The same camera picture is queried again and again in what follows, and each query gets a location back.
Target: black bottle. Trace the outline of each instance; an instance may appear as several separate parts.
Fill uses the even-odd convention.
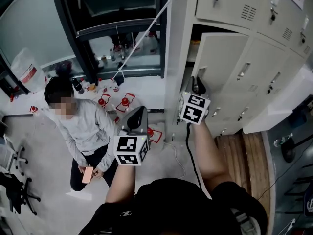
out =
[[[72,84],[73,84],[75,90],[78,92],[78,94],[83,94],[84,88],[82,87],[80,82],[78,82],[76,78],[73,78],[71,81],[72,81]]]

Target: black hair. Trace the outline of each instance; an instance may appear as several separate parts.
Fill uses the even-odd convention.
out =
[[[67,77],[53,77],[45,87],[44,95],[48,105],[59,103],[61,97],[74,95],[72,83]]]

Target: black pants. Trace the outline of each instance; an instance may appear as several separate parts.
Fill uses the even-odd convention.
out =
[[[101,162],[103,156],[106,154],[107,149],[108,149],[108,146],[105,145],[97,149],[92,155],[84,156],[85,159],[87,160],[87,163],[90,166],[96,168],[97,165]],[[116,169],[117,169],[117,161],[116,159],[114,159],[110,168],[107,171],[105,171],[102,176],[107,182],[109,187],[111,186],[111,183],[113,181]],[[87,184],[82,183],[83,176],[84,176],[83,173],[81,173],[78,169],[78,163],[73,159],[72,171],[70,174],[70,186],[72,187],[74,191],[81,191],[87,185]]]

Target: red bottle cap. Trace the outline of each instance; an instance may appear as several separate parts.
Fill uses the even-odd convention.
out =
[[[125,98],[122,99],[122,105],[124,105],[124,106],[129,105],[129,100],[128,100],[127,97],[125,97]]]
[[[148,128],[147,134],[152,137],[153,136],[153,130],[151,128]]]
[[[98,103],[99,103],[100,105],[104,105],[106,102],[104,101],[103,98],[101,98],[101,99],[98,100]]]

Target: black shirt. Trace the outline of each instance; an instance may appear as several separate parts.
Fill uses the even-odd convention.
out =
[[[231,208],[257,220],[261,234],[267,229],[263,206],[245,189],[224,182],[213,190],[212,199],[195,184],[169,178],[142,186],[127,203],[101,205],[79,235],[112,230],[113,235],[158,235],[176,231],[186,235],[242,234]]]

